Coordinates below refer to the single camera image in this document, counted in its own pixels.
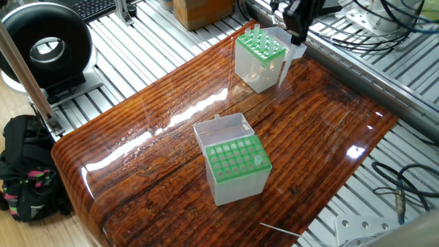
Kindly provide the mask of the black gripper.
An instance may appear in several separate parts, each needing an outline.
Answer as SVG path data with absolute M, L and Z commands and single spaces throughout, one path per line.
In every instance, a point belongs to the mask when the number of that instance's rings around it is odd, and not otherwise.
M 283 20 L 292 36 L 296 37 L 296 44 L 306 41 L 309 26 L 325 4 L 325 0 L 289 0 L 283 10 Z

